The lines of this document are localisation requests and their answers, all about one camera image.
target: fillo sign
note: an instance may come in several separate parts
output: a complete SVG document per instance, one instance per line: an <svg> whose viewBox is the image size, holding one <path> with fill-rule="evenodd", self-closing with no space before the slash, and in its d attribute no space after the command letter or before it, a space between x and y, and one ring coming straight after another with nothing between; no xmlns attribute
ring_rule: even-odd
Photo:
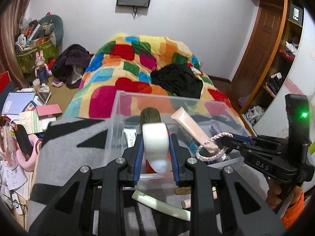
<svg viewBox="0 0 315 236"><path fill-rule="evenodd" d="M289 21L302 26L303 24L303 9L294 5L290 4L290 14L289 14Z"/></svg>

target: bed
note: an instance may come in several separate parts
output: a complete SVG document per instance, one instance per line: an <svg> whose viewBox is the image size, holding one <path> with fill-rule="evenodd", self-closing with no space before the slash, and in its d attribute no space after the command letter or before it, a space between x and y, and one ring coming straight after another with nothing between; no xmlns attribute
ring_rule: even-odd
<svg viewBox="0 0 315 236"><path fill-rule="evenodd" d="M160 70L172 63L187 63L190 67L200 69L199 60L182 42L168 37L117 36L92 57L79 91L63 117L109 118L116 90L174 96L152 84L150 77L153 70ZM200 99L224 102L240 120L229 99L213 86L208 75L202 73L196 77L203 82ZM139 115L144 108L143 105L135 106L126 115ZM172 111L172 106L163 104L163 109L168 109L169 112ZM191 109L200 114L210 112L207 107Z"/></svg>

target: pink white string bracelet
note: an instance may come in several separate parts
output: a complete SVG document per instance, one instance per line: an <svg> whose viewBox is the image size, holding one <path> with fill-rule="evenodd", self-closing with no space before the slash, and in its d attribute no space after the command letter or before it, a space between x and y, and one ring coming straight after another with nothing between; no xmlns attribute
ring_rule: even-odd
<svg viewBox="0 0 315 236"><path fill-rule="evenodd" d="M206 140L203 144L201 144L197 151L196 151L196 159L200 160L200 161L214 161L216 159L218 159L219 157L223 156L225 154L225 151L227 149L227 147L223 147L221 150L218 151L218 153L214 156L211 156L211 157L204 157L202 155L200 155L200 150L202 148L204 148L205 145L213 142L214 140L216 139L219 139L220 137L223 137L223 136L229 136L229 137L233 137L233 135L231 133L227 133L227 132L222 132L220 134L217 134L213 137L211 137L209 140Z"/></svg>

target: pale green object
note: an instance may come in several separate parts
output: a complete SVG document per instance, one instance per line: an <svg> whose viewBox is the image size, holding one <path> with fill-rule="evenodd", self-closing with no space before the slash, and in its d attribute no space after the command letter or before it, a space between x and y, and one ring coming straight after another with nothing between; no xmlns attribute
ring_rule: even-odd
<svg viewBox="0 0 315 236"><path fill-rule="evenodd" d="M315 153L315 142L313 142L310 147L308 148L308 151L310 152L310 154L312 155L313 153Z"/></svg>
<svg viewBox="0 0 315 236"><path fill-rule="evenodd" d="M144 204L147 207L160 211L164 214L185 221L190 221L190 211L175 208L138 190L133 193L132 198L140 202L141 204Z"/></svg>

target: curtain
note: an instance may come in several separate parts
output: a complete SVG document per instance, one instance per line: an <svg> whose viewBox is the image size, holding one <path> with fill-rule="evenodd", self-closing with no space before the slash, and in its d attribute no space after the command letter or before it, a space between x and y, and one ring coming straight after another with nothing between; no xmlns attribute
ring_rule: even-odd
<svg viewBox="0 0 315 236"><path fill-rule="evenodd" d="M19 34L19 20L25 15L30 0L13 0L0 17L0 73L9 71L16 87L27 88L28 81L15 56L14 36Z"/></svg>

